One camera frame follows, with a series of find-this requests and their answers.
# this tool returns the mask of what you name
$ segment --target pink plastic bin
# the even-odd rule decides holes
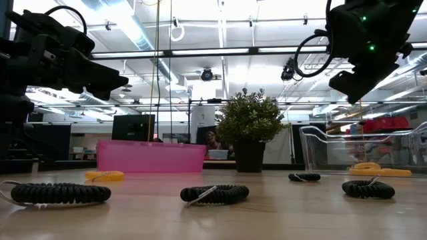
[[[204,145],[99,140],[99,171],[124,173],[198,173],[203,169]]]

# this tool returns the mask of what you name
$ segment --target transparent plastic bin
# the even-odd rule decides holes
[[[427,122],[412,131],[363,135],[300,128],[307,172],[390,177],[427,177],[427,142],[422,142],[426,133]]]
[[[199,173],[205,153],[205,145],[100,140],[97,167],[124,173]]]
[[[209,150],[209,158],[217,160],[227,160],[228,150]]]

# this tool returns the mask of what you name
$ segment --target computer monitor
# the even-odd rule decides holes
[[[113,121],[113,140],[153,141],[155,115],[117,115]]]

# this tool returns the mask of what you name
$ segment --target person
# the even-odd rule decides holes
[[[217,141],[217,136],[213,131],[206,133],[207,150],[220,150],[222,149],[221,143]]]
[[[155,139],[153,139],[153,142],[154,143],[163,143],[163,141],[160,138],[158,138],[158,137],[156,137]]]

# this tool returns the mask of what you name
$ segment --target desk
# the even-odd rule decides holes
[[[85,171],[0,176],[20,182],[83,183]],[[101,205],[22,208],[0,200],[0,239],[425,239],[427,179],[382,177],[396,190],[389,200],[354,199],[341,184],[369,177],[326,175],[319,183],[288,180],[294,171],[127,174],[104,182],[113,192]],[[184,187],[247,185],[243,203],[185,208]]]
[[[69,155],[72,155],[71,160],[77,160],[77,156],[81,155],[82,158],[80,160],[94,160],[94,161],[96,161],[96,153],[69,153]]]

